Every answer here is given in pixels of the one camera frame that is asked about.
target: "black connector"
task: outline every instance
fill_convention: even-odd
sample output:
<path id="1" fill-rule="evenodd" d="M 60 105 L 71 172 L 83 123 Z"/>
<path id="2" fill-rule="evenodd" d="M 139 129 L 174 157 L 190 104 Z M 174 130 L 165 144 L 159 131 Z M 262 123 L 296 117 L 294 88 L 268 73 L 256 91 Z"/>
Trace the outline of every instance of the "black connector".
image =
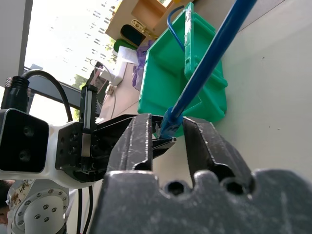
<path id="1" fill-rule="evenodd" d="M 8 78 L 5 83 L 1 109 L 15 108 L 27 112 L 29 100 L 29 81 L 25 77 Z"/>

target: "green storage bin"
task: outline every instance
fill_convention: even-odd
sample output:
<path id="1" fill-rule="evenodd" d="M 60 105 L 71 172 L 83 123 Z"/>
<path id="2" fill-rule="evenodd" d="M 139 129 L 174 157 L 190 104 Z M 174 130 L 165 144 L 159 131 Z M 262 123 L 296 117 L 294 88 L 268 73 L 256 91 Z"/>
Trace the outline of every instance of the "green storage bin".
<path id="1" fill-rule="evenodd" d="M 140 114 L 164 115 L 174 106 L 215 36 L 215 29 L 194 13 L 191 2 L 174 20 L 173 29 L 180 40 L 185 41 L 185 53 L 168 29 L 148 50 L 137 110 Z M 210 122 L 222 119 L 227 110 L 227 85 L 220 61 L 183 116 Z M 176 136 L 182 134 L 180 128 Z"/>

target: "blue cable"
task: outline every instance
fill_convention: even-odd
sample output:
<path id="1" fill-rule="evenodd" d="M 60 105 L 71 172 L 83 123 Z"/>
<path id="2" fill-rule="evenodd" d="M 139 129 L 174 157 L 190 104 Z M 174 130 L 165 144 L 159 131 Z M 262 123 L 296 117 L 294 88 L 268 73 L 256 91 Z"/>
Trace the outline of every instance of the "blue cable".
<path id="1" fill-rule="evenodd" d="M 171 138 L 183 121 L 182 113 L 209 79 L 257 0 L 236 0 L 216 33 L 204 57 L 185 86 L 174 107 L 167 110 L 160 138 Z"/>
<path id="2" fill-rule="evenodd" d="M 177 36 L 176 32 L 174 31 L 174 29 L 172 28 L 172 24 L 171 24 L 171 16 L 178 10 L 184 8 L 184 6 L 179 6 L 176 9 L 174 9 L 172 12 L 169 13 L 168 17 L 167 17 L 167 25 L 168 25 L 168 29 L 171 32 L 172 36 L 174 36 L 174 38 L 176 39 L 177 43 L 179 44 L 179 46 L 181 47 L 181 49 L 184 52 L 184 44 L 181 42 L 181 40 L 179 39 L 179 37 Z"/>

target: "black cable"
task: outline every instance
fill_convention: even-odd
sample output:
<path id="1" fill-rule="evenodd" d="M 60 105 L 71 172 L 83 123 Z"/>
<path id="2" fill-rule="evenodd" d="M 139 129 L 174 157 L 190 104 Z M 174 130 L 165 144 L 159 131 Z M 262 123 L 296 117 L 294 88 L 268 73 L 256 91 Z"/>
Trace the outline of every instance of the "black cable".
<path id="1" fill-rule="evenodd" d="M 89 186 L 89 199 L 90 199 L 89 213 L 88 213 L 86 225 L 84 226 L 82 234 L 87 234 L 87 231 L 88 231 L 88 228 L 89 228 L 89 224 L 90 224 L 90 221 L 91 221 L 91 216 L 92 216 L 92 211 L 93 211 L 93 188 L 92 188 L 92 186 Z"/>
<path id="2" fill-rule="evenodd" d="M 78 189 L 78 218 L 76 234 L 80 234 L 82 217 L 82 189 Z"/>
<path id="3" fill-rule="evenodd" d="M 43 70 L 36 70 L 36 69 L 24 72 L 22 75 L 22 77 L 25 77 L 26 79 L 29 79 L 30 77 L 33 77 L 33 76 L 41 76 L 41 77 L 47 78 L 49 81 L 51 81 L 54 84 L 54 86 L 59 91 L 59 94 L 63 100 L 68 121 L 73 121 L 73 117 L 72 117 L 72 113 L 70 111 L 70 105 L 69 105 L 67 96 L 66 96 L 65 91 L 63 90 L 61 84 L 57 81 L 57 79 L 55 79 L 51 74 L 49 74 Z"/>

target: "purple bag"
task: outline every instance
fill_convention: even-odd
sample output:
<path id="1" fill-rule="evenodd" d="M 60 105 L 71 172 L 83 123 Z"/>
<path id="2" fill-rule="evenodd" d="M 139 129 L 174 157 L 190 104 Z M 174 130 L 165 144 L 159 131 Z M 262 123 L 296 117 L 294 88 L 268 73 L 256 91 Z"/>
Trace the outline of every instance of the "purple bag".
<path id="1" fill-rule="evenodd" d="M 139 91 L 141 91 L 146 53 L 154 42 L 155 40 L 149 40 L 148 42 L 141 44 L 136 50 L 138 66 L 133 67 L 132 86 Z"/>

